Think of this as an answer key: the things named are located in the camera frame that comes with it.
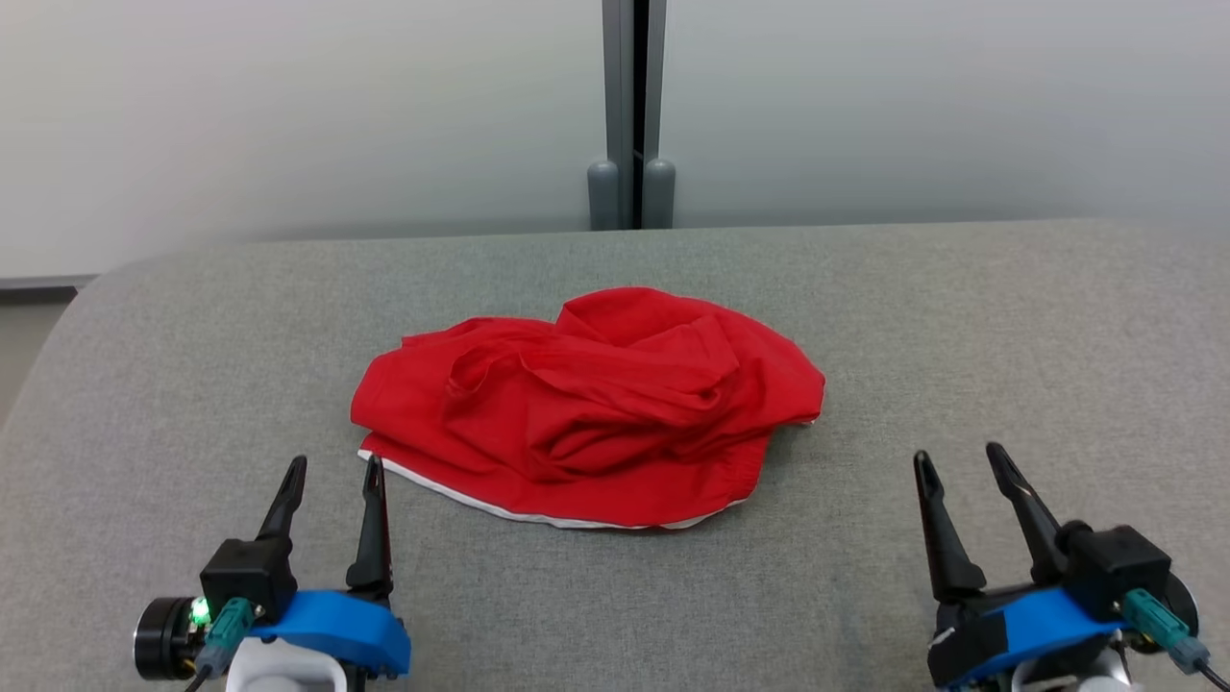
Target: cable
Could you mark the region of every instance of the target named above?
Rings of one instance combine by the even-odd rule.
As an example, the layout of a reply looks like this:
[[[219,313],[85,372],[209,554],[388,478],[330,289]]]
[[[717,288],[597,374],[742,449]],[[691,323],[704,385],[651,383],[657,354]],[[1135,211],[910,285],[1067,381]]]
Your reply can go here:
[[[1224,692],[1230,692],[1230,682],[1226,682],[1220,675],[1213,672],[1213,669],[1209,667],[1209,661],[1207,660],[1196,661],[1196,670],[1204,674],[1204,677],[1208,677],[1209,682],[1212,682],[1213,686],[1216,687],[1218,690],[1223,690]]]
[[[1123,675],[1132,680],[1132,669],[1128,667],[1128,648],[1123,644],[1123,639],[1119,639],[1111,645],[1111,650],[1119,655],[1119,665],[1123,666]]]
[[[197,692],[197,690],[200,690],[200,686],[204,685],[207,680],[209,680],[210,670],[212,669],[208,665],[200,666],[200,671],[197,672],[197,677],[192,678],[192,682],[189,682],[188,686],[183,688],[183,692]]]

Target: gray cushioned surface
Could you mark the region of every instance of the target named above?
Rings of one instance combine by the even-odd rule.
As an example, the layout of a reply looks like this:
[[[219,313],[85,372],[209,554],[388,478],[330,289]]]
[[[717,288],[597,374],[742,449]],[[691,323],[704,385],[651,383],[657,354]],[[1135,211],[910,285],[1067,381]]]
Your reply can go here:
[[[679,533],[514,524],[390,477],[411,688],[926,690],[916,449],[991,583],[1027,579],[986,440],[1061,520],[1170,552],[1230,671],[1230,246],[1081,220],[273,243],[103,275],[0,438],[0,687],[161,688],[132,669],[141,608],[198,591],[296,454],[294,569],[341,586],[368,363],[620,284],[797,339],[824,414],[779,434],[747,504]],[[1164,656],[1134,670],[1202,688]]]

